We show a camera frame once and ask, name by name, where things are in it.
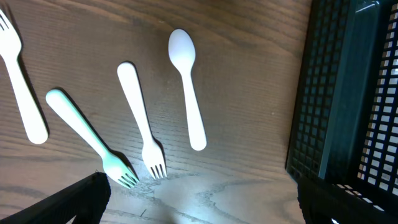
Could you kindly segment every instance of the white spoon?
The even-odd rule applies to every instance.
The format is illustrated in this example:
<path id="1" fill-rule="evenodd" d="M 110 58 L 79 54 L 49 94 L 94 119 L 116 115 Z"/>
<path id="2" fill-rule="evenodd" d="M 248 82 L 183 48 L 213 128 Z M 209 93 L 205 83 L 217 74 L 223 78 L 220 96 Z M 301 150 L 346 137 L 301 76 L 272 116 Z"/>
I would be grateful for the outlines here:
<path id="1" fill-rule="evenodd" d="M 176 29 L 170 35 L 169 57 L 182 77 L 191 147 L 200 151 L 206 147 L 207 140 L 191 78 L 191 69 L 195 62 L 195 47 L 184 30 Z"/>

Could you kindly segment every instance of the wooden surface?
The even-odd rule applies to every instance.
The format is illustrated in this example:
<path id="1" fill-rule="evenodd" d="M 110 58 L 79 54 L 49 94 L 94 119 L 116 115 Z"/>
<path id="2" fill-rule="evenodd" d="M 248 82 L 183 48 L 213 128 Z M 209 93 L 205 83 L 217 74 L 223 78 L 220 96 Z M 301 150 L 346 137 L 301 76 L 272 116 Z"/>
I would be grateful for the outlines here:
<path id="1" fill-rule="evenodd" d="M 64 88 L 141 182 L 110 180 L 103 223 L 303 223 L 284 169 L 310 0 L 9 0 L 50 137 L 31 144 L 0 62 L 0 218 L 92 174 L 101 158 L 46 104 Z M 193 81 L 208 145 L 190 148 L 182 81 L 167 43 L 197 50 Z M 116 68 L 133 61 L 168 178 L 154 180 Z"/>

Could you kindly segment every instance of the fork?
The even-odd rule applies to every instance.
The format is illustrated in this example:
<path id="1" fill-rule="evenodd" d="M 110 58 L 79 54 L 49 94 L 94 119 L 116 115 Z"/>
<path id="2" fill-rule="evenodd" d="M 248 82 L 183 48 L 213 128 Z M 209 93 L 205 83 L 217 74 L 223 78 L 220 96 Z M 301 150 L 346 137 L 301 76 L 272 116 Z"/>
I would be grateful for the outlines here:
<path id="1" fill-rule="evenodd" d="M 59 117 L 69 124 L 69 126 L 75 130 L 99 156 L 101 156 L 104 171 L 108 176 L 128 189 L 131 189 L 131 187 L 134 187 L 138 183 L 138 179 L 133 174 L 130 167 L 126 166 L 120 158 L 116 157 L 108 150 L 84 117 L 61 90 L 50 90 L 45 96 L 45 99 Z"/>
<path id="2" fill-rule="evenodd" d="M 0 16 L 0 55 L 4 59 L 10 76 L 26 135 L 32 143 L 42 144 L 47 140 L 49 134 L 18 64 L 22 43 L 2 10 L 0 10 Z"/>
<path id="3" fill-rule="evenodd" d="M 129 62 L 123 62 L 118 67 L 118 76 L 144 141 L 142 160 L 154 179 L 167 177 L 162 150 L 150 131 L 136 68 Z"/>

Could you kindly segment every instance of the brown tabletop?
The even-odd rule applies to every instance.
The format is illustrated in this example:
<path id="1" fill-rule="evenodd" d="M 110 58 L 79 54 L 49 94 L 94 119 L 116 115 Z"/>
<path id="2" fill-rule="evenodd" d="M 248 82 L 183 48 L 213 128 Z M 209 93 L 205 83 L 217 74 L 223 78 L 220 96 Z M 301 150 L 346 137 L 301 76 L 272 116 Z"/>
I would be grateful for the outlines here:
<path id="1" fill-rule="evenodd" d="M 62 87 L 140 183 L 109 180 L 103 223 L 303 223 L 284 164 L 310 0 L 9 0 L 22 59 L 48 122 L 46 143 L 26 136 L 0 63 L 0 218 L 92 174 L 101 158 L 45 101 Z M 195 44 L 193 84 L 207 147 L 190 147 L 170 33 Z M 136 64 L 168 177 L 154 180 L 116 68 Z"/>

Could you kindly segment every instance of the utensil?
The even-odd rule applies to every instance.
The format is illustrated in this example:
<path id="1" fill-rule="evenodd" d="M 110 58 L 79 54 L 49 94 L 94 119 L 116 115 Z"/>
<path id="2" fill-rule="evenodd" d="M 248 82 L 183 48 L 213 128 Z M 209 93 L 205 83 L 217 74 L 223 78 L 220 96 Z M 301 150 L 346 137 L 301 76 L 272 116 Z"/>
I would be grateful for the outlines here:
<path id="1" fill-rule="evenodd" d="M 50 107 L 75 130 L 102 158 L 104 171 L 114 181 L 131 188 L 138 183 L 130 167 L 110 152 L 72 102 L 61 90 L 50 90 L 45 96 Z"/>
<path id="2" fill-rule="evenodd" d="M 191 70 L 195 62 L 195 47 L 192 39 L 184 30 L 176 29 L 170 35 L 169 57 L 182 77 L 191 147 L 200 151 L 206 147 L 207 141 L 191 77 Z"/>
<path id="3" fill-rule="evenodd" d="M 144 141 L 142 147 L 144 164 L 154 179 L 163 178 L 163 173 L 167 177 L 162 150 L 150 131 L 136 68 L 129 62 L 123 62 L 118 67 L 118 76 Z"/>
<path id="4" fill-rule="evenodd" d="M 22 43 L 2 10 L 0 16 L 0 55 L 10 76 L 26 135 L 32 143 L 42 144 L 49 138 L 49 134 L 18 64 Z"/>

